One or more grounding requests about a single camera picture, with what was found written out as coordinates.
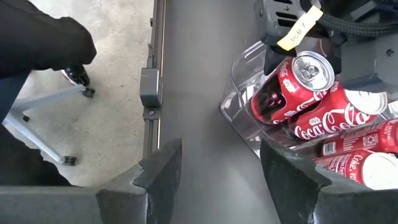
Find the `metal stand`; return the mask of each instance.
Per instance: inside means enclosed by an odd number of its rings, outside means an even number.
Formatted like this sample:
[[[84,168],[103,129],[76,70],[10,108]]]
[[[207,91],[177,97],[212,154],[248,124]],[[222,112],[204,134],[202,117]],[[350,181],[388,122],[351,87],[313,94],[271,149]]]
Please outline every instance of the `metal stand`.
[[[27,124],[29,117],[24,116],[23,112],[40,106],[56,103],[60,100],[77,94],[82,94],[85,97],[92,98],[94,92],[94,89],[85,87],[83,85],[76,85],[51,95],[42,95],[33,98],[16,100],[8,112],[6,119],[4,119],[3,124],[9,124],[13,126],[57,162],[62,162],[64,165],[68,166],[74,166],[76,157],[61,156],[56,150],[50,147],[45,140],[43,140],[29,127]]]

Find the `coca-cola can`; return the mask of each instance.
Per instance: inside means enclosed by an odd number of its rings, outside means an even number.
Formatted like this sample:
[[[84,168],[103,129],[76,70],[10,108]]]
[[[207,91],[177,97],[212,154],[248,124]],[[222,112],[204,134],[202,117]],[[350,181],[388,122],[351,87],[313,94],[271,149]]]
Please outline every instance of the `coca-cola can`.
[[[398,188],[398,160],[383,152],[355,150],[313,160],[374,190]]]
[[[366,149],[398,155],[398,119],[373,124],[326,140],[321,155]]]
[[[315,52],[286,58],[254,94],[251,109],[266,124],[278,124],[320,101],[332,86],[330,63]]]
[[[289,127],[300,139],[311,140],[369,123],[386,108],[386,93],[345,90],[335,81],[319,105],[290,119]]]

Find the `yellow label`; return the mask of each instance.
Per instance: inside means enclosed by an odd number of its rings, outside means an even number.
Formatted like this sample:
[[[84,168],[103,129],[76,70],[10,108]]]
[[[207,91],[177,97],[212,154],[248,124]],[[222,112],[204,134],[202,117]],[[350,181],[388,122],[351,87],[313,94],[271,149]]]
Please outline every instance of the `yellow label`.
[[[312,6],[311,9],[302,15],[298,21],[290,29],[289,33],[278,41],[277,45],[289,51],[298,46],[305,37],[305,34],[315,25],[317,20],[321,18],[323,12],[317,7]]]

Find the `black shoe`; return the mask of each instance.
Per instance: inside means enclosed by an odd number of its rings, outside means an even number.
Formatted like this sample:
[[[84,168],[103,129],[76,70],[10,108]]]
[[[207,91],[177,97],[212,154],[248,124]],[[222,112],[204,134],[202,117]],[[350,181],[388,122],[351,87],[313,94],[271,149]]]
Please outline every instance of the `black shoe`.
[[[82,65],[67,67],[61,72],[62,75],[74,85],[82,84],[88,86],[90,84],[90,78]]]

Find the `concrete floor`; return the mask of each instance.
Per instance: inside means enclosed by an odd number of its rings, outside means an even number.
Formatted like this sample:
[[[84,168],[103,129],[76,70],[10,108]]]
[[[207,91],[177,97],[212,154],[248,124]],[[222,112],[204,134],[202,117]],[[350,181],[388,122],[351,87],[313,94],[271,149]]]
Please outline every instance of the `concrete floor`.
[[[31,0],[53,17],[70,16],[92,34],[98,55],[86,66],[93,99],[83,96],[27,111],[30,125],[75,167],[57,164],[72,184],[106,182],[142,159],[141,68],[150,42],[151,0]],[[67,88],[60,72],[32,72],[20,97]],[[29,146],[34,144],[17,135]]]

